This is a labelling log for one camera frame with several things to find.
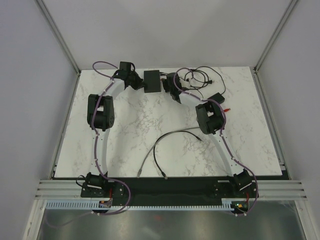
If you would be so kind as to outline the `black network switch box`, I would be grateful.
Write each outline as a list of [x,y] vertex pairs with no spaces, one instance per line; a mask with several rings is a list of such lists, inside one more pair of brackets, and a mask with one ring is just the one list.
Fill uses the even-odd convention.
[[160,93],[161,79],[159,70],[145,70],[144,73],[144,92]]

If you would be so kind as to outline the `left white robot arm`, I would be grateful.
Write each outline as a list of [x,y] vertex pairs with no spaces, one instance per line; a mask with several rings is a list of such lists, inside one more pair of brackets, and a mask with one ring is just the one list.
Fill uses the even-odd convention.
[[134,70],[116,70],[101,94],[88,96],[87,123],[93,136],[89,173],[103,179],[108,177],[107,144],[110,130],[115,123],[114,100],[127,87],[139,90],[144,87],[144,81]]

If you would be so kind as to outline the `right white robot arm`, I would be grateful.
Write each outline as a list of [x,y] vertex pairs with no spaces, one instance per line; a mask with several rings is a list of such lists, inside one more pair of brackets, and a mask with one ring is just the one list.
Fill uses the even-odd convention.
[[229,193],[234,197],[241,197],[246,193],[247,186],[252,184],[253,173],[236,159],[225,132],[226,114],[220,103],[213,98],[202,99],[182,88],[177,73],[167,74],[162,84],[174,101],[195,109],[200,130],[213,141],[226,173],[231,177]]

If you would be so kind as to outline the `black power adapter brick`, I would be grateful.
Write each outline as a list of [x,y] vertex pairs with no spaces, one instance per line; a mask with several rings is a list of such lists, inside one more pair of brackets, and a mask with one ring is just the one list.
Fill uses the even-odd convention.
[[225,98],[223,97],[223,95],[219,92],[217,92],[216,94],[210,96],[208,99],[210,100],[214,100],[216,101],[218,104],[222,104],[225,101]]

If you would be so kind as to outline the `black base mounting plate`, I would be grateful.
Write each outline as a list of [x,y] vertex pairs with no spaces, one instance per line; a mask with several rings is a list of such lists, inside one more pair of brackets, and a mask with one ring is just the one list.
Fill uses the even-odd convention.
[[83,183],[82,198],[111,198],[125,204],[185,205],[217,204],[223,199],[255,198],[256,183],[237,189],[231,177],[94,177]]

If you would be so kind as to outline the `left aluminium frame post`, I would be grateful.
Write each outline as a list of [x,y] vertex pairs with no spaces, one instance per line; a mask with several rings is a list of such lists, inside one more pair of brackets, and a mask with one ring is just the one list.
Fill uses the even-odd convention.
[[48,24],[53,36],[57,40],[62,52],[64,53],[65,57],[67,58],[68,62],[71,64],[73,70],[75,71],[77,76],[80,76],[81,70],[76,63],[75,58],[73,57],[70,48],[68,47],[61,31],[59,30],[53,16],[51,15],[46,3],[44,0],[34,0],[35,4],[39,8],[41,14],[43,15],[46,23]]

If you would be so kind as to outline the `aluminium frame post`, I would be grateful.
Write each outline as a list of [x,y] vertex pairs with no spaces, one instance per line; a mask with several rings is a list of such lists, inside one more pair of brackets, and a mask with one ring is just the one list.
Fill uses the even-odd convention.
[[75,71],[77,76],[80,76],[81,70],[76,63],[75,58],[73,57],[70,48],[68,47],[61,31],[59,30],[53,16],[51,15],[46,3],[44,0],[34,0],[35,4],[39,8],[41,14],[43,15],[46,23],[48,24],[53,36],[57,40],[62,52],[64,53],[65,57],[67,58],[68,62],[71,64],[73,70]]
[[273,48],[274,44],[276,43],[277,39],[281,35],[283,29],[285,28],[286,24],[288,23],[291,15],[293,14],[295,8],[299,4],[299,0],[290,0],[288,6],[286,7],[285,11],[283,12],[279,22],[277,23],[274,31],[272,32],[271,37],[269,38],[265,48],[263,49],[260,57],[258,58],[257,63],[252,68],[253,72],[257,75],[259,69],[262,67],[264,61],[266,60],[269,52]]

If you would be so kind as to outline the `aluminium front rail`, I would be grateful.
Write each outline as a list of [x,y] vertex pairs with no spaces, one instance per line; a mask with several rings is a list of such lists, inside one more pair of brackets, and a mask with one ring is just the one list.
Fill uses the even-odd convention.
[[[298,180],[258,180],[260,201],[305,201],[307,195]],[[43,200],[78,200],[81,189],[72,180],[41,180],[35,194]]]

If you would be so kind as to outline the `right aluminium frame post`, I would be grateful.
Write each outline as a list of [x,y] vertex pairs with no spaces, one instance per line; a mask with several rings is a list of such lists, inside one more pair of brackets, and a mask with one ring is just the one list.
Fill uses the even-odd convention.
[[263,49],[260,57],[258,58],[257,63],[252,68],[253,72],[257,75],[259,69],[262,67],[264,61],[266,60],[269,52],[273,48],[274,44],[276,43],[277,39],[281,35],[283,29],[285,28],[286,24],[288,23],[291,15],[293,14],[295,8],[299,4],[299,0],[290,0],[288,6],[286,7],[285,11],[283,12],[279,22],[277,23],[274,31],[272,32],[271,37],[269,38],[265,48]]

